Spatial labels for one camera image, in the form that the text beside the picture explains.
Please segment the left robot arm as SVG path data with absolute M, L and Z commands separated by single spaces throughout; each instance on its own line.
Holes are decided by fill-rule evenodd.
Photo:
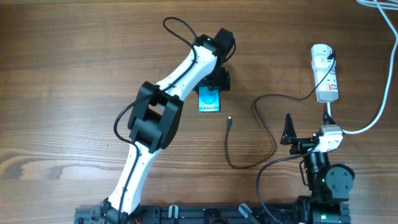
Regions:
M 175 137 L 190 92 L 230 89 L 229 72 L 222 65 L 236 47 L 233 33 L 220 29 L 214 37 L 203 34 L 189 46 L 189 55 L 169 76 L 156 84 L 144 82 L 127 106 L 129 155 L 116 188 L 100 205 L 108 223 L 133 222 L 150 168 Z

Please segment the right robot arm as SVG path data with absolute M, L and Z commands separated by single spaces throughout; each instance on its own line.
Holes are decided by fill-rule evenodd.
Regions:
M 290 114 L 286 114 L 280 143 L 290 154 L 303 157 L 300 173 L 309 196 L 297 197 L 292 209 L 295 223 L 351 223 L 347 201 L 355 173 L 344 164 L 331 164 L 328 153 L 339 148 L 343 131 L 325 112 L 324 125 L 309 138 L 298 138 Z

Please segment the teal Galaxy smartphone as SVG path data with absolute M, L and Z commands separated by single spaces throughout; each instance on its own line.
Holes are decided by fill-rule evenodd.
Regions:
M 198 110 L 201 113 L 220 111 L 220 94 L 218 90 L 210 91 L 207 87 L 199 87 Z

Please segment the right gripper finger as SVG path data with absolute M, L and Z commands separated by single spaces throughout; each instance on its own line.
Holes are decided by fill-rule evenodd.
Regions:
M 334 125 L 334 124 L 336 124 L 327 111 L 325 111 L 324 114 L 323 114 L 323 123 L 324 123 L 324 125 Z
M 284 130 L 282 132 L 282 137 L 280 139 L 280 144 L 290 145 L 290 144 L 295 144 L 296 142 L 297 142 L 297 135 L 294 129 L 292 117 L 290 113 L 287 113 L 285 117 Z

